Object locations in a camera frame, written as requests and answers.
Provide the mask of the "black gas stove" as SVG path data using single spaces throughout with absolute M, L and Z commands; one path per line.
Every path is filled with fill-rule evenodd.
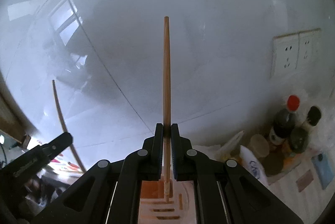
M 61 196 L 70 185 L 44 175 L 41 177 L 35 175 L 24 184 L 24 187 L 28 193 L 25 196 L 28 212 L 36 216 Z

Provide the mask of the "clear plastic bag left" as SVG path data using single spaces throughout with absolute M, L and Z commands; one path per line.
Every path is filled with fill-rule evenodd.
M 195 145 L 194 149 L 204 153 L 212 160 L 225 162 L 226 160 L 232 157 L 232 153 L 237 149 L 244 134 L 245 134 L 244 130 L 238 132 L 223 145 L 212 145 L 212 146 Z

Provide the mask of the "beige cylindrical utensil holder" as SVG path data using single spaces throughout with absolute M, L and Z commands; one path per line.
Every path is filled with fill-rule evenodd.
M 138 223 L 197 223 L 193 182 L 171 179 L 166 201 L 164 178 L 143 181 Z

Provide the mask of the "white seasoning packet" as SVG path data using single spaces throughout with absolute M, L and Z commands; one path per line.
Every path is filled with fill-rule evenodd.
M 265 187 L 268 187 L 269 184 L 263 166 L 254 154 L 247 147 L 242 145 L 240 146 L 240 158 L 242 166 Z

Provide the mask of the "brown lidded jar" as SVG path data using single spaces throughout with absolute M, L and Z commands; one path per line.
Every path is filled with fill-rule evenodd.
M 255 134 L 250 138 L 247 148 L 257 159 L 265 158 L 269 155 L 269 144 L 263 135 Z

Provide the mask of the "black cap soy bottle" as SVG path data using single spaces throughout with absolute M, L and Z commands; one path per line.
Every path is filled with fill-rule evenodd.
M 320 108 L 312 106 L 308 113 L 305 121 L 293 129 L 291 135 L 288 138 L 288 144 L 290 150 L 294 154 L 301 154 L 305 152 L 308 144 L 309 137 L 314 127 L 318 124 L 322 117 Z

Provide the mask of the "small brown card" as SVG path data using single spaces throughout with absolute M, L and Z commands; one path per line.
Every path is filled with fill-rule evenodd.
M 308 170 L 296 181 L 298 192 L 302 192 L 306 187 L 308 187 L 311 184 L 312 181 L 313 181 L 312 171 Z

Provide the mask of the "blue smartphone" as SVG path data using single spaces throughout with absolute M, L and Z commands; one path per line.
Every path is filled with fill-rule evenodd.
M 328 157 L 325 153 L 320 153 L 312 157 L 311 160 L 316 170 L 318 179 L 320 180 L 321 189 L 325 190 L 334 178 L 334 173 L 329 164 Z

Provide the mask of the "colourful wall stickers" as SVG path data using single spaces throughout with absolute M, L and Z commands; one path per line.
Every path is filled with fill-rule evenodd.
M 56 173 L 82 173 L 82 169 L 78 165 L 71 149 L 68 147 L 62 151 L 58 156 L 51 160 L 49 166 L 56 171 Z

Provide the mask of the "middle wall socket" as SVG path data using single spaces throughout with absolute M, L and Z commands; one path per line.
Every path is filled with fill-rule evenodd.
M 299 50 L 298 61 L 296 68 L 299 70 L 305 69 L 316 61 L 319 42 L 321 39 L 321 29 L 303 31 L 298 33 Z

